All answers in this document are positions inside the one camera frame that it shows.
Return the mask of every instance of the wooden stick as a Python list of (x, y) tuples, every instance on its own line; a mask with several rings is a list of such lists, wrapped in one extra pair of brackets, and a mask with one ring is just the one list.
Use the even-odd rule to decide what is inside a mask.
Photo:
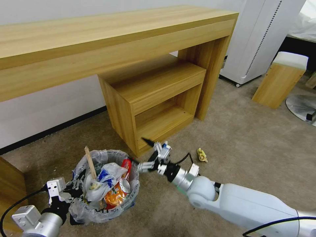
[(95, 172), (95, 169), (94, 169), (94, 165), (93, 165), (93, 162), (92, 162), (92, 158), (91, 158), (91, 155), (90, 155), (89, 148), (87, 146), (85, 147), (85, 152), (86, 152), (86, 156), (87, 156), (87, 160), (88, 160), (88, 164), (89, 164), (89, 167), (90, 167), (92, 178), (96, 179), (97, 178), (96, 172)]
[[(93, 165), (93, 161), (92, 161), (92, 158), (91, 158), (91, 155), (90, 155), (89, 148), (87, 146), (85, 147), (85, 152), (86, 152), (87, 161), (88, 161), (88, 164), (89, 164), (89, 167), (90, 167), (92, 178), (96, 179), (97, 176), (96, 176), (95, 168), (94, 168), (94, 165)], [(99, 206), (100, 206), (100, 210), (104, 208), (102, 200), (99, 201)]]

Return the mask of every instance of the red can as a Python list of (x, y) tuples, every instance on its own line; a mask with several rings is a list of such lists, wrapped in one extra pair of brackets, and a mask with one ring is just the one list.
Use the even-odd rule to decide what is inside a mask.
[(127, 172), (122, 175), (122, 178), (125, 178), (125, 179), (128, 180), (129, 172), (131, 171), (131, 167), (132, 167), (131, 160), (130, 159), (124, 159), (121, 166), (127, 169)]

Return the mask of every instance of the banana peel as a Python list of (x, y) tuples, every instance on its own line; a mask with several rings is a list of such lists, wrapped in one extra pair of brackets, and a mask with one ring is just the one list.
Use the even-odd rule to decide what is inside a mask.
[(207, 163), (207, 156), (201, 148), (197, 150), (197, 156), (200, 161), (204, 161)]

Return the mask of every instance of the wooden table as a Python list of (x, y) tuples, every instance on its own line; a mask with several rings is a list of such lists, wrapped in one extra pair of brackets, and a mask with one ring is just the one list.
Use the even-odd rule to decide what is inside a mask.
[(195, 112), (203, 120), (237, 17), (173, 6), (0, 26), (0, 101), (179, 50), (206, 69)]

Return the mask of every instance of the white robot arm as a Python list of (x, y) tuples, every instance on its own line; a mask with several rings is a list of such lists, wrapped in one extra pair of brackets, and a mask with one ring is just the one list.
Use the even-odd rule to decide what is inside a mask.
[(140, 172), (157, 170), (167, 176), (168, 181), (186, 193), (194, 207), (210, 210), (250, 229), (244, 236), (257, 232), (270, 237), (316, 237), (316, 212), (297, 211), (271, 194), (236, 184), (220, 184), (200, 176), (199, 167), (193, 163), (191, 155), (192, 167), (187, 172), (178, 165), (181, 161), (169, 161), (171, 147), (167, 142), (160, 145), (145, 141), (154, 147), (155, 152), (149, 162), (139, 165)]

